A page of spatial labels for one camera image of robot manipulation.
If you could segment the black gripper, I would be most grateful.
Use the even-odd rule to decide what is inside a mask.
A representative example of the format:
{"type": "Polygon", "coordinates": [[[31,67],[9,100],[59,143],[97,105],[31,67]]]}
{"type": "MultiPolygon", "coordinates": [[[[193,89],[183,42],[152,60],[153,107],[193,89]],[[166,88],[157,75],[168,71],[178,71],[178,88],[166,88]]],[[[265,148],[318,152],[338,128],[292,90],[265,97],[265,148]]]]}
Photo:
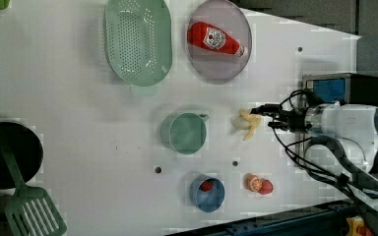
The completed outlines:
{"type": "MultiPolygon", "coordinates": [[[[250,113],[255,115],[273,115],[281,111],[279,104],[264,104],[256,108],[252,108],[250,113]]],[[[285,111],[282,110],[277,115],[277,122],[269,122],[268,126],[272,129],[282,129],[284,131],[290,131],[292,133],[305,133],[305,111],[285,111]]]]}

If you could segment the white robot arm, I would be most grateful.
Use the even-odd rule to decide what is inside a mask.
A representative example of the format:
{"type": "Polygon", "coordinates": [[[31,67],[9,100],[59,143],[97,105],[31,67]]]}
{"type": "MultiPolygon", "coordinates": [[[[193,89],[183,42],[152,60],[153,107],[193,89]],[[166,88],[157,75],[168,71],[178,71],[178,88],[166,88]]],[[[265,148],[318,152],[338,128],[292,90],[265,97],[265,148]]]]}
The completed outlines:
{"type": "Polygon", "coordinates": [[[303,154],[292,156],[297,164],[378,213],[378,179],[370,174],[378,153],[378,107],[336,102],[286,111],[265,104],[249,113],[271,117],[273,129],[305,135],[303,154]]]}

